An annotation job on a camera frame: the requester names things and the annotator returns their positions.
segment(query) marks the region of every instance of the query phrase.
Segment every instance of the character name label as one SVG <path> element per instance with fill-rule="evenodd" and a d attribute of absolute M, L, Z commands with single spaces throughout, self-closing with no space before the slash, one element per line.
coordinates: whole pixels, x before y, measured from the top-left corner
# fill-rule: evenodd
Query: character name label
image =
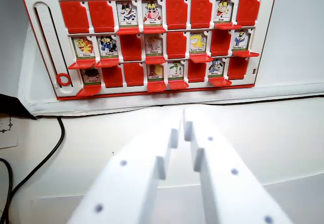
<path fill-rule="evenodd" d="M 94 57 L 94 53 L 79 53 L 78 57 Z"/>
<path fill-rule="evenodd" d="M 120 25 L 137 25 L 137 21 L 122 21 Z"/>
<path fill-rule="evenodd" d="M 203 52 L 203 51 L 205 51 L 205 49 L 204 48 L 190 48 L 190 51 L 191 52 Z"/>
<path fill-rule="evenodd" d="M 214 21 L 229 21 L 229 18 L 227 17 L 215 18 Z"/>
<path fill-rule="evenodd" d="M 113 56 L 113 55 L 118 55 L 117 52 L 113 52 L 113 53 L 106 53 L 106 52 L 103 52 L 102 53 L 102 56 Z"/>
<path fill-rule="evenodd" d="M 245 49 L 246 45 L 241 45 L 241 46 L 233 46 L 232 49 Z"/>
<path fill-rule="evenodd" d="M 162 50 L 150 50 L 149 54 L 162 53 Z"/>

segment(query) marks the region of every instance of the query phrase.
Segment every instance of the red plastic flap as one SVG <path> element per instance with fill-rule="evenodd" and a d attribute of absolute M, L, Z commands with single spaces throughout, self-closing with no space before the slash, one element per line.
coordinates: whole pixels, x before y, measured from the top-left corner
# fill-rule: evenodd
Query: red plastic flap
<path fill-rule="evenodd" d="M 147 82 L 147 91 L 148 92 L 159 92 L 165 91 L 167 86 L 164 81 L 149 81 Z"/>
<path fill-rule="evenodd" d="M 168 29 L 186 29 L 187 13 L 188 4 L 184 0 L 167 0 Z"/>
<path fill-rule="evenodd" d="M 62 82 L 61 77 L 66 77 L 67 82 L 66 83 Z M 69 85 L 71 85 L 71 77 L 67 73 L 59 73 L 58 75 L 56 75 L 56 81 L 60 86 L 69 86 Z"/>
<path fill-rule="evenodd" d="M 127 86 L 144 85 L 144 70 L 139 63 L 124 63 L 124 74 Z"/>
<path fill-rule="evenodd" d="M 252 53 L 249 50 L 245 51 L 233 51 L 233 56 L 248 58 L 248 57 L 259 57 L 260 54 Z"/>
<path fill-rule="evenodd" d="M 208 63 L 213 61 L 213 58 L 208 56 L 207 53 L 190 54 L 190 59 L 194 63 Z"/>
<path fill-rule="evenodd" d="M 117 35 L 134 35 L 140 33 L 138 27 L 120 27 Z"/>
<path fill-rule="evenodd" d="M 144 34 L 159 34 L 166 32 L 163 26 L 145 26 L 144 27 Z"/>
<path fill-rule="evenodd" d="M 189 86 L 188 83 L 185 82 L 184 80 L 169 81 L 169 87 L 171 90 L 186 89 L 188 86 Z"/>
<path fill-rule="evenodd" d="M 230 86 L 232 84 L 231 81 L 224 79 L 224 77 L 209 78 L 208 81 L 216 87 Z"/>
<path fill-rule="evenodd" d="M 60 6 L 70 34 L 89 33 L 87 9 L 79 1 L 61 1 Z"/>
<path fill-rule="evenodd" d="M 169 59 L 185 58 L 187 50 L 187 37 L 180 32 L 167 33 L 167 54 Z"/>
<path fill-rule="evenodd" d="M 109 68 L 102 68 L 101 71 L 106 88 L 123 86 L 122 68 L 114 66 Z"/>
<path fill-rule="evenodd" d="M 142 60 L 141 39 L 136 34 L 121 35 L 120 46 L 124 61 Z"/>
<path fill-rule="evenodd" d="M 190 23 L 192 29 L 209 28 L 213 4 L 210 0 L 191 0 Z"/>
<path fill-rule="evenodd" d="M 229 23 L 215 23 L 214 28 L 215 29 L 221 29 L 221 30 L 234 30 L 234 29 L 240 29 L 241 25 L 233 25 L 232 22 Z"/>
<path fill-rule="evenodd" d="M 258 0 L 239 0 L 236 21 L 241 26 L 254 26 L 258 18 L 260 2 Z"/>
<path fill-rule="evenodd" d="M 81 89 L 76 96 L 93 96 L 99 94 L 100 91 L 101 85 L 84 86 L 83 89 Z"/>
<path fill-rule="evenodd" d="M 119 63 L 119 58 L 102 58 L 100 61 L 95 65 L 96 68 L 108 68 L 117 66 Z"/>
<path fill-rule="evenodd" d="M 88 1 L 95 32 L 114 32 L 112 7 L 105 0 Z"/>
<path fill-rule="evenodd" d="M 162 64 L 165 63 L 166 59 L 164 58 L 164 56 L 147 56 L 145 63 L 146 64 Z"/>
<path fill-rule="evenodd" d="M 188 61 L 188 81 L 192 82 L 204 82 L 206 75 L 206 63 L 194 63 L 191 60 Z"/>
<path fill-rule="evenodd" d="M 228 67 L 228 78 L 230 80 L 244 79 L 244 75 L 247 72 L 248 61 L 245 58 L 231 57 Z"/>
<path fill-rule="evenodd" d="M 76 63 L 70 65 L 68 69 L 82 69 L 82 68 L 91 68 L 95 66 L 95 59 L 77 59 Z"/>
<path fill-rule="evenodd" d="M 231 34 L 227 30 L 213 30 L 211 41 L 212 56 L 227 56 L 231 42 Z"/>

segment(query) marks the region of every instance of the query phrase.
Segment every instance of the dark dot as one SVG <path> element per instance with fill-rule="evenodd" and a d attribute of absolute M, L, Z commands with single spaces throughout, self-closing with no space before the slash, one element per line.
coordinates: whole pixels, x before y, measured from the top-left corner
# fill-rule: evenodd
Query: dark dot
<path fill-rule="evenodd" d="M 103 206 L 102 206 L 101 204 L 98 204 L 98 205 L 96 205 L 96 207 L 95 207 L 95 211 L 96 211 L 97 213 L 101 212 L 102 209 L 103 209 Z"/>
<path fill-rule="evenodd" d="M 264 221 L 265 221 L 266 223 L 268 223 L 268 224 L 272 224 L 272 223 L 273 223 L 273 220 L 272 220 L 272 218 L 271 218 L 270 216 L 266 216 L 266 217 L 264 218 Z"/>
<path fill-rule="evenodd" d="M 232 173 L 233 175 L 238 175 L 238 171 L 237 171 L 235 168 L 233 168 L 233 169 L 231 170 L 231 173 Z"/>
<path fill-rule="evenodd" d="M 125 160 L 120 161 L 120 165 L 121 165 L 121 166 L 125 166 L 125 165 L 127 165 L 127 161 L 125 161 Z"/>

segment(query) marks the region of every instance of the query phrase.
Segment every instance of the cartoon character card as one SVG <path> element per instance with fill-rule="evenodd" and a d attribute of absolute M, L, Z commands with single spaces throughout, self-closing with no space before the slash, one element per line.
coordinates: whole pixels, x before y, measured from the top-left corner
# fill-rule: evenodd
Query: cartoon character card
<path fill-rule="evenodd" d="M 156 0 L 142 2 L 144 26 L 162 25 L 162 7 Z"/>
<path fill-rule="evenodd" d="M 214 23 L 230 22 L 232 10 L 233 3 L 230 0 L 216 0 Z"/>
<path fill-rule="evenodd" d="M 207 36 L 203 32 L 190 33 L 189 53 L 205 53 Z"/>
<path fill-rule="evenodd" d="M 161 64 L 147 66 L 147 81 L 163 81 L 163 66 Z"/>
<path fill-rule="evenodd" d="M 101 58 L 117 58 L 117 44 L 116 40 L 110 35 L 102 35 L 97 37 L 100 57 Z"/>
<path fill-rule="evenodd" d="M 183 80 L 184 65 L 180 61 L 169 62 L 168 69 L 168 80 Z"/>
<path fill-rule="evenodd" d="M 85 36 L 72 38 L 72 43 L 77 59 L 96 58 L 92 41 Z"/>
<path fill-rule="evenodd" d="M 137 8 L 131 1 L 116 2 L 120 27 L 138 26 Z"/>
<path fill-rule="evenodd" d="M 146 34 L 145 40 L 145 54 L 146 56 L 158 56 L 162 55 L 162 38 L 158 34 Z"/>
<path fill-rule="evenodd" d="M 232 51 L 247 50 L 249 39 L 250 33 L 248 33 L 248 30 L 235 30 L 232 36 Z"/>
<path fill-rule="evenodd" d="M 96 68 L 86 68 L 80 71 L 85 86 L 101 85 L 100 75 Z"/>
<path fill-rule="evenodd" d="M 224 76 L 224 67 L 225 67 L 225 63 L 222 61 L 222 59 L 215 58 L 209 64 L 208 78 L 223 77 Z"/>

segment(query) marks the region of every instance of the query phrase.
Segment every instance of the white table surface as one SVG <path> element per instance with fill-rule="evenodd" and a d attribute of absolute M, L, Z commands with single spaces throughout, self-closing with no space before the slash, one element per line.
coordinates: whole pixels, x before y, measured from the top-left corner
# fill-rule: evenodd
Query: white table surface
<path fill-rule="evenodd" d="M 219 125 L 263 185 L 275 186 L 322 174 L 323 106 L 324 98 L 309 98 L 244 105 L 150 107 L 118 114 L 63 118 L 66 136 L 62 147 L 18 192 L 11 219 L 13 223 L 35 223 L 33 215 L 37 209 L 32 209 L 33 201 L 84 195 L 113 156 L 112 152 L 117 153 L 134 135 L 149 130 L 159 119 L 172 120 L 174 115 L 182 114 L 186 107 L 200 110 Z M 56 119 L 20 119 L 19 123 L 18 146 L 0 150 L 0 157 L 13 167 L 15 184 L 48 154 L 60 137 Z M 0 206 L 5 202 L 8 187 L 6 175 L 1 164 Z M 189 143 L 181 140 L 179 148 L 172 151 L 167 180 L 160 183 L 160 188 L 196 184 L 199 178 L 192 171 Z M 324 196 L 323 193 L 324 188 L 317 194 Z"/>

